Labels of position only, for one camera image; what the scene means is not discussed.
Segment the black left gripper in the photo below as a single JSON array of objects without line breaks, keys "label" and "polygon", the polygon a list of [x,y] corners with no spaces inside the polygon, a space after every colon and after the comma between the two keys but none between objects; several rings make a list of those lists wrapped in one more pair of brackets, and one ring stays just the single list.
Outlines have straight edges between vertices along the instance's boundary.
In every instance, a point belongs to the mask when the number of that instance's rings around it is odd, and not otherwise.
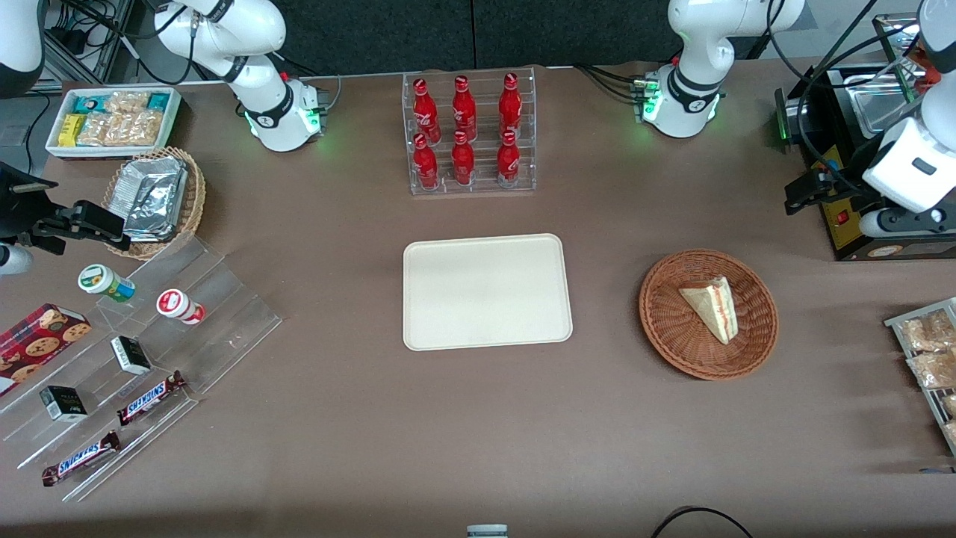
[{"label": "black left gripper", "polygon": [[793,188],[785,188],[784,211],[792,217],[804,208],[846,202],[851,212],[864,214],[872,205],[872,193],[858,182],[834,175],[829,167],[819,166],[793,180]]}]

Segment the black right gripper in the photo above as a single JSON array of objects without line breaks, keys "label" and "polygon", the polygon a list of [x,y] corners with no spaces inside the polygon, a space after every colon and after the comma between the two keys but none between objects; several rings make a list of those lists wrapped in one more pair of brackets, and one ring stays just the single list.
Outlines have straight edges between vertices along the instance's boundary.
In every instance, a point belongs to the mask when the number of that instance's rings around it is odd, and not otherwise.
[{"label": "black right gripper", "polygon": [[[1,239],[14,244],[17,236],[30,232],[30,246],[62,256],[65,239],[98,241],[126,252],[132,245],[124,234],[124,219],[88,200],[76,201],[72,207],[52,203],[46,191],[58,182],[35,177],[1,164]],[[34,227],[44,219],[54,218],[55,227]]]}]

